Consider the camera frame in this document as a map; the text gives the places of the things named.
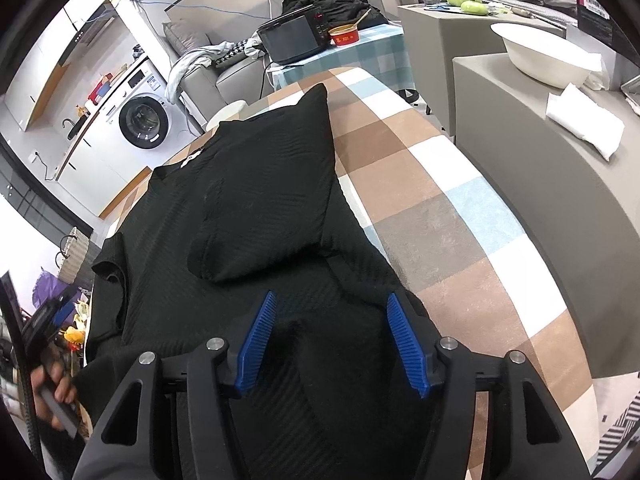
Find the black knit sweater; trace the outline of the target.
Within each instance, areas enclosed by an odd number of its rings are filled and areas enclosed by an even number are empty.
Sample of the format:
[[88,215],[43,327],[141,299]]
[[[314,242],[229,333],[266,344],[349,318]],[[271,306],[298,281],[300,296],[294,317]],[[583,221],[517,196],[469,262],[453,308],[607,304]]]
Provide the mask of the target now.
[[231,405],[250,476],[416,473],[430,413],[386,318],[401,281],[338,183],[322,84],[157,168],[93,272],[88,363],[75,379],[92,419],[142,352],[188,353],[273,294],[257,384]]

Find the grey storage box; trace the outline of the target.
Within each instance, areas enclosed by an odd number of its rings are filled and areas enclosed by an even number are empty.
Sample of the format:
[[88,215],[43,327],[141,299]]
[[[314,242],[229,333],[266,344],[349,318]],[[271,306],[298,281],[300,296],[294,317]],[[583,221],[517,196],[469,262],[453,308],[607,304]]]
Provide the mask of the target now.
[[559,37],[565,30],[539,18],[512,13],[477,16],[428,10],[420,4],[398,8],[416,91],[430,107],[446,133],[456,133],[454,66],[459,56],[503,53],[502,39],[491,30],[494,23],[527,25]]
[[610,160],[546,116],[551,88],[504,53],[454,58],[457,147],[544,254],[596,377],[639,368],[639,118],[620,92],[590,98],[624,125]]

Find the white kitchen cabinet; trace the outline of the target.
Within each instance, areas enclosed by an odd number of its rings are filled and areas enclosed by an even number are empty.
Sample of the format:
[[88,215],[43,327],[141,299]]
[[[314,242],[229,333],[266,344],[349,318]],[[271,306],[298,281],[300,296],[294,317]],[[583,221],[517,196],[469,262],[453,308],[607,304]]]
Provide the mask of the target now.
[[89,138],[138,64],[168,74],[160,34],[168,2],[63,0],[1,93],[9,147],[79,217],[98,216],[128,182]]

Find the white plastic basin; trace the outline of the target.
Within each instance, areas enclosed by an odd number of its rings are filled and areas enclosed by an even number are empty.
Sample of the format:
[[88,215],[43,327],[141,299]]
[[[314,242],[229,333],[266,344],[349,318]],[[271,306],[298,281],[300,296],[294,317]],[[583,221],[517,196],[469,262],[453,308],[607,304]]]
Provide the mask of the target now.
[[592,73],[601,71],[602,55],[551,32],[513,23],[495,23],[490,28],[502,39],[513,65],[548,86],[561,90],[568,84],[580,87]]

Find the woven laundry basket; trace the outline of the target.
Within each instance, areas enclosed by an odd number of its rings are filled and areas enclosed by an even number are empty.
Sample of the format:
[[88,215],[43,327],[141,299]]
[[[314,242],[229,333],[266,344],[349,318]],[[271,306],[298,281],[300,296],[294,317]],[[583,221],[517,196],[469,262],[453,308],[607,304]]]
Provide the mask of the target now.
[[70,234],[63,236],[58,244],[55,256],[58,279],[66,284],[90,289],[94,277],[91,267],[99,251],[100,248],[74,226]]

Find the pile of black clothes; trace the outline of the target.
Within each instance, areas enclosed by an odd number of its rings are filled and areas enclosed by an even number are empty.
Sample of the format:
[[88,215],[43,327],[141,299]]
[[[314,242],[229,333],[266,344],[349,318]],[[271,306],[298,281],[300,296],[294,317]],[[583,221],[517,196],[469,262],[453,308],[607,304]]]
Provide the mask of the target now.
[[359,29],[387,24],[387,18],[369,0],[282,0],[282,13],[287,14],[304,6],[314,6],[325,18],[329,28],[355,23],[363,14],[369,14],[359,23]]

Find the grey sofa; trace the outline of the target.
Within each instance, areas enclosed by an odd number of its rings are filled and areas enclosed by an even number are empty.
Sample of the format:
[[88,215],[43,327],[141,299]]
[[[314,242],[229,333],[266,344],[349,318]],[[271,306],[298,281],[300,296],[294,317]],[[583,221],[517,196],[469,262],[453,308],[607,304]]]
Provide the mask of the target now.
[[[163,33],[166,44],[172,50],[171,66],[186,51],[195,47],[229,41],[214,32],[204,32],[186,20],[164,23]],[[252,40],[252,44],[262,44],[256,34],[239,41],[249,39]],[[216,113],[233,102],[244,101],[252,104],[260,99],[260,89],[269,87],[262,81],[267,62],[266,54],[254,60],[239,54],[217,67],[198,67],[183,78],[176,104],[189,105],[206,120],[212,119]]]

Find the black monitor screen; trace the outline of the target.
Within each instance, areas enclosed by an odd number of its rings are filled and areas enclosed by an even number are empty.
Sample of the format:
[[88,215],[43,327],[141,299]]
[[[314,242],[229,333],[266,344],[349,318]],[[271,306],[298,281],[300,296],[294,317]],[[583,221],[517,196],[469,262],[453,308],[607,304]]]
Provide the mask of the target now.
[[268,21],[257,29],[257,35],[271,61],[279,65],[310,58],[326,50],[331,42],[326,18],[314,6]]

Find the white washing machine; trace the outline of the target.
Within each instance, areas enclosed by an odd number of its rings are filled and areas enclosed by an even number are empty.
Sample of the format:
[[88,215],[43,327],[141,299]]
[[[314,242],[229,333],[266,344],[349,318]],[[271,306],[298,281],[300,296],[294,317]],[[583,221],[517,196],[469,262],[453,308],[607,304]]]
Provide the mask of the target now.
[[124,77],[100,109],[96,140],[104,155],[118,162],[145,157],[152,166],[195,139],[182,108],[171,104],[165,91],[164,78],[148,58]]

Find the purple bag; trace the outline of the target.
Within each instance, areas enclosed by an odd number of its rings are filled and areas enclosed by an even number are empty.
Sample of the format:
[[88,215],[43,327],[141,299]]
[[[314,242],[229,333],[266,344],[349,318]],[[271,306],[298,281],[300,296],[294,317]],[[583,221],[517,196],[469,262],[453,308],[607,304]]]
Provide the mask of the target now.
[[58,310],[58,316],[66,320],[75,311],[74,302],[79,295],[78,288],[64,283],[49,271],[42,270],[32,290],[32,305],[39,309],[48,300],[55,299],[63,295],[64,292],[69,292],[70,296],[64,301],[63,307]]

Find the white cloth on sofa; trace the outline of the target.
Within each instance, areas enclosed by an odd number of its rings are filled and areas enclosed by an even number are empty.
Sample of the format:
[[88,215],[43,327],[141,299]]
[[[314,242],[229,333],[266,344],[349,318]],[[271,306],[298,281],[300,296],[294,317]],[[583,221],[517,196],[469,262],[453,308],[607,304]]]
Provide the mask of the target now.
[[198,67],[217,67],[239,54],[254,60],[265,53],[266,51],[262,47],[262,44],[260,42],[258,42],[258,44],[252,44],[251,39],[239,42],[223,41],[220,44],[206,44],[205,46],[195,47],[186,51],[186,53],[181,55],[171,66],[166,82],[166,99],[168,99],[171,104],[176,104],[181,93],[180,84],[183,78]]

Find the white folded cloth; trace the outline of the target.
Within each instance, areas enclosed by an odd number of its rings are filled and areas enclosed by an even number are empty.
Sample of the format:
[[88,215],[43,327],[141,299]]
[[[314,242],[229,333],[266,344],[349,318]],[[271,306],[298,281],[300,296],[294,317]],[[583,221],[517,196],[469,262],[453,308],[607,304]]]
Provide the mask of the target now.
[[574,84],[568,84],[558,96],[548,94],[546,116],[591,144],[607,162],[622,143],[624,122]]

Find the red instant noodle bowl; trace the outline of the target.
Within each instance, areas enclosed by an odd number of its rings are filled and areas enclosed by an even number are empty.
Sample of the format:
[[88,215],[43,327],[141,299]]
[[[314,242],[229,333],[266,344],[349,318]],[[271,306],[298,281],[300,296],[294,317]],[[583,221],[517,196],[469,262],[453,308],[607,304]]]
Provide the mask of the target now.
[[359,41],[359,29],[355,24],[334,27],[329,30],[330,38],[335,47],[345,47]]

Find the plaid checked blanket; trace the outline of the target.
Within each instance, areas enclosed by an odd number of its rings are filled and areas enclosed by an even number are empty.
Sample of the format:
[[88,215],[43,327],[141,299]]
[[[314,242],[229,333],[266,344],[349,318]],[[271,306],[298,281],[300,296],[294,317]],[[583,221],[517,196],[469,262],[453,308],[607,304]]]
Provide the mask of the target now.
[[[430,423],[410,479],[588,478],[582,446],[596,426],[578,416],[594,414],[594,394],[547,266],[454,144],[390,90],[381,91],[380,104],[367,105],[352,91],[363,79],[361,70],[332,70],[294,88],[288,106],[317,84],[326,88],[338,183],[400,279],[396,292],[427,355],[431,388],[421,400]],[[224,444],[189,434],[216,408],[211,398],[188,398],[210,383],[214,355],[205,344],[167,358],[145,351],[158,360],[191,353],[202,360],[179,388],[154,382],[152,448],[138,464],[111,462],[122,478],[196,479],[199,460],[217,477]],[[116,390],[129,384],[140,356]],[[229,434],[240,449],[236,470],[254,479],[231,411],[247,395],[232,392]]]

